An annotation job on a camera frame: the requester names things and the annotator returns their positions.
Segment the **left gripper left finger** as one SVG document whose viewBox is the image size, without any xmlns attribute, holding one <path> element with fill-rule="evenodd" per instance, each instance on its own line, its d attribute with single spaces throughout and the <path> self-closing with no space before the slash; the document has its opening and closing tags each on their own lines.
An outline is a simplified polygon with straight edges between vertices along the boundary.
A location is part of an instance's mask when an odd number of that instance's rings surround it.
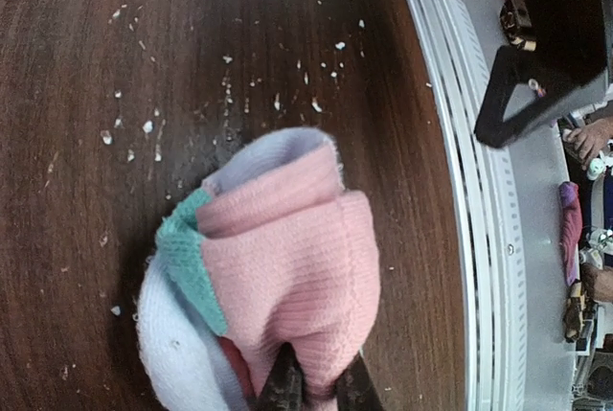
<svg viewBox="0 0 613 411">
<path fill-rule="evenodd" d="M 304 375 L 291 344 L 282 344 L 256 401 L 258 411 L 300 411 Z"/>
</svg>

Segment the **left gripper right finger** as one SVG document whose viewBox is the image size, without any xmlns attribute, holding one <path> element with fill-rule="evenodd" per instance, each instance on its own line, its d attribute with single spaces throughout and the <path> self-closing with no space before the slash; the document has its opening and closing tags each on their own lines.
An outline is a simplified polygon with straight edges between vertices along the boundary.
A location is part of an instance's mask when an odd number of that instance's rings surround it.
<svg viewBox="0 0 613 411">
<path fill-rule="evenodd" d="M 335 383 L 339 411 L 382 411 L 383 405 L 362 354 L 357 354 Z"/>
</svg>

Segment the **pink patterned sock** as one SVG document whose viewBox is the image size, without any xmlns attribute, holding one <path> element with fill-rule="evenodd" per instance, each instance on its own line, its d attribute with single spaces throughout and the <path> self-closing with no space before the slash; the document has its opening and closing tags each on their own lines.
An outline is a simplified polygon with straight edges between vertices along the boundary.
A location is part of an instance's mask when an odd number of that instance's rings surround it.
<svg viewBox="0 0 613 411">
<path fill-rule="evenodd" d="M 311 127 L 255 140 L 164 218 L 138 300 L 140 358 L 168 410 L 257 410 L 282 344 L 301 410 L 338 410 L 335 383 L 375 323 L 371 207 Z"/>
</svg>

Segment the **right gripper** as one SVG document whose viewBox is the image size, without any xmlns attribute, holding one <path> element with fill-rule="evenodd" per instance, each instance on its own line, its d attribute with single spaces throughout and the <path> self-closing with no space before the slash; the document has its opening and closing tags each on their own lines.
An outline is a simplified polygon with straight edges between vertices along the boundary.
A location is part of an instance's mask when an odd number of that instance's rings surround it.
<svg viewBox="0 0 613 411">
<path fill-rule="evenodd" d="M 612 68 L 612 0 L 524 0 L 535 54 L 500 47 L 475 123 L 504 148 L 588 104 L 602 102 Z"/>
</svg>

